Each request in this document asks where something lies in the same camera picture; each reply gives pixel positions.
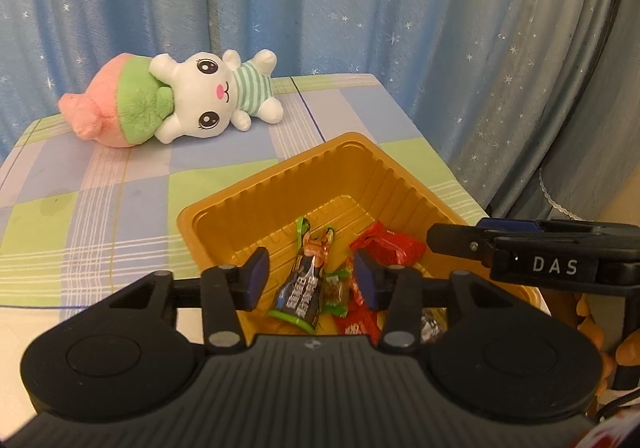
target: lace trim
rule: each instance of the lace trim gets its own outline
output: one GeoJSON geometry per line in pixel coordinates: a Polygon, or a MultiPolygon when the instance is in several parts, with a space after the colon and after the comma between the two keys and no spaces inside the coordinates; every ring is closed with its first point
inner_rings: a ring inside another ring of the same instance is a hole
{"type": "Polygon", "coordinates": [[[572,214],[569,210],[567,210],[566,208],[563,208],[561,205],[559,205],[555,200],[551,198],[551,195],[549,195],[549,192],[546,191],[545,183],[542,180],[542,168],[538,170],[538,180],[540,181],[540,189],[542,190],[542,193],[545,195],[546,200],[549,202],[549,204],[553,206],[553,208],[555,208],[561,213],[564,213],[567,217],[573,219],[574,221],[585,220],[581,217],[578,217],[575,214],[572,214]]]}

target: gold plastic tray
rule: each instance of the gold plastic tray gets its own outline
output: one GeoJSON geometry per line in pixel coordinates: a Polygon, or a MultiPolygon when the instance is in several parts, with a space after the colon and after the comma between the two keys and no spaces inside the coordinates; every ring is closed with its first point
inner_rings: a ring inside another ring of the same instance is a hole
{"type": "MultiPolygon", "coordinates": [[[[307,216],[313,231],[336,230],[327,263],[333,271],[349,254],[349,243],[375,220],[424,240],[436,222],[465,224],[414,176],[361,134],[350,132],[254,174],[187,206],[178,228],[200,270],[240,266],[258,246],[270,253],[271,273],[255,311],[239,312],[247,341],[255,333],[300,334],[301,329],[265,316],[293,265],[295,220],[307,216]]],[[[416,266],[425,276],[446,278],[456,269],[488,277],[479,262],[431,253],[416,266]]],[[[498,284],[540,308],[529,287],[498,284]]],[[[321,315],[318,334],[335,334],[331,316],[321,315]]]]}

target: table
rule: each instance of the table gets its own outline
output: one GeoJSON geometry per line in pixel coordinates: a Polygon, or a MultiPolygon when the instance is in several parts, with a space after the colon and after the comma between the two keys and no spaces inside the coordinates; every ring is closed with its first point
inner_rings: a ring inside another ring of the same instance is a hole
{"type": "MultiPolygon", "coordinates": [[[[348,131],[360,132],[470,224],[482,208],[372,75],[276,78],[277,125],[127,149],[34,121],[0,168],[0,438],[33,413],[18,373],[41,332],[156,269],[197,274],[175,224],[185,206],[348,131]]],[[[178,326],[197,340],[198,316],[178,326]]]]}

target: plush toy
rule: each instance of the plush toy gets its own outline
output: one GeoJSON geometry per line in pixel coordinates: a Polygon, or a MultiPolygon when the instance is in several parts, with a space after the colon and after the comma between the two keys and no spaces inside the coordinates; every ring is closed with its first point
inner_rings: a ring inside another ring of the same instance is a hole
{"type": "Polygon", "coordinates": [[[84,94],[64,94],[58,108],[73,131],[116,147],[152,138],[174,111],[174,92],[149,72],[151,61],[121,54],[98,71],[84,94]]]}
{"type": "Polygon", "coordinates": [[[251,116],[267,123],[282,119],[271,87],[275,65],[269,50],[245,63],[233,50],[222,59],[197,53],[184,63],[168,54],[121,54],[102,67],[84,94],[65,94],[58,107],[81,139],[108,146],[133,146],[153,135],[163,143],[184,135],[210,138],[230,122],[248,130],[251,116]]]}
{"type": "Polygon", "coordinates": [[[273,97],[271,72],[276,55],[264,49],[248,62],[228,50],[222,60],[215,54],[197,53],[184,63],[168,54],[151,60],[149,70],[174,90],[174,113],[156,131],[163,143],[178,136],[210,138],[231,122],[238,130],[248,130],[251,116],[267,123],[282,119],[282,105],[273,97]]]}

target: black cable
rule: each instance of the black cable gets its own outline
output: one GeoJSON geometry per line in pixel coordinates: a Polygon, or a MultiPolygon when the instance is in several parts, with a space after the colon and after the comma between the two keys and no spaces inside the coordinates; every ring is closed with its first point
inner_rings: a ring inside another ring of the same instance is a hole
{"type": "Polygon", "coordinates": [[[603,417],[605,419],[608,419],[609,417],[611,417],[616,413],[616,410],[620,406],[623,406],[624,404],[627,404],[629,401],[633,401],[636,398],[640,398],[640,388],[636,388],[633,392],[629,392],[624,396],[620,396],[619,398],[608,402],[596,413],[596,421],[599,422],[600,419],[603,417]]]}

